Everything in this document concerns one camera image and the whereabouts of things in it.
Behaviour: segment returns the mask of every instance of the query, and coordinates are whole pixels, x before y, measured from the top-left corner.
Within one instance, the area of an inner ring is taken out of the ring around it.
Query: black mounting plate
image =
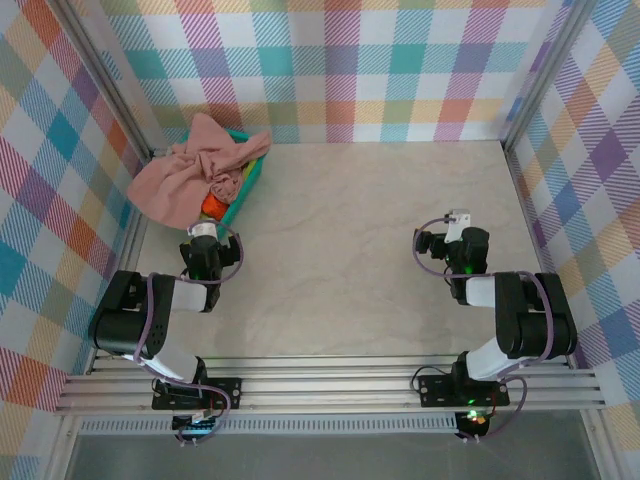
[[[203,385],[219,388],[231,398],[231,410],[240,407],[242,396],[241,378],[206,378]],[[224,399],[220,395],[212,394],[206,390],[199,391],[195,388],[176,387],[174,385],[158,381],[156,392],[153,395],[151,408],[153,410],[202,410],[211,407],[211,395],[213,406],[216,410],[225,408]]]
[[[478,395],[469,404],[467,400],[460,399],[454,390],[453,378],[450,375],[422,375],[418,377],[418,390],[420,392],[420,405],[426,407],[492,407],[491,395]],[[496,406],[509,405],[509,392],[499,388],[494,390]]]

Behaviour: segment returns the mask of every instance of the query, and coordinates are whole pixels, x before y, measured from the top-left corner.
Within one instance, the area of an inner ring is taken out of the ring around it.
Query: beige tabletop
[[[458,305],[411,255],[414,228],[451,208],[489,231],[489,271],[539,269],[498,142],[274,145],[233,224],[243,268],[210,314],[173,314],[170,335],[200,356],[479,347],[493,310]],[[185,238],[149,222],[138,270],[179,274]]]

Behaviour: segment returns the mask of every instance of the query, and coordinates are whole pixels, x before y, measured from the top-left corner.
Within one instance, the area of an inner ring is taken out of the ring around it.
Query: orange toy
[[[202,202],[202,213],[218,221],[222,220],[228,209],[229,205],[222,203],[212,193],[209,193]]]

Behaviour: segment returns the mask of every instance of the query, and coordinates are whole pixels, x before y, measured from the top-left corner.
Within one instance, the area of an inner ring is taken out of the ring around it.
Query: pink towel
[[[197,113],[188,140],[173,154],[154,158],[133,179],[127,196],[147,217],[168,227],[185,229],[200,217],[209,192],[233,202],[242,187],[242,166],[271,146],[269,132],[235,143],[214,119]]]

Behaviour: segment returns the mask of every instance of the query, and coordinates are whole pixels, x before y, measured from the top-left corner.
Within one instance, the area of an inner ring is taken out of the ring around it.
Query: green basket
[[[229,132],[229,135],[231,135],[231,138],[233,138],[233,140],[236,143],[245,143],[247,140],[249,140],[249,135],[247,135],[246,133],[237,132],[235,130],[230,130],[228,128],[225,128],[225,130]],[[187,132],[187,134],[184,136],[182,141],[186,142],[188,138],[189,138],[189,132]],[[238,192],[238,197],[231,205],[229,205],[229,209],[227,210],[227,213],[225,213],[224,217],[222,217],[222,223],[229,226],[231,226],[231,224],[233,223],[233,220],[236,218],[236,215],[240,211],[240,207],[242,207],[242,204],[247,199],[247,195],[249,195],[249,192],[251,191],[255,183],[258,181],[258,178],[262,173],[262,161],[266,156],[267,154],[265,153],[263,156],[258,158],[258,161],[256,162],[256,165],[253,167],[253,170],[251,170],[251,173],[242,184],[242,188],[240,189],[240,192]],[[218,230],[219,239],[222,239],[227,233],[227,229],[224,227],[218,226],[217,230]]]

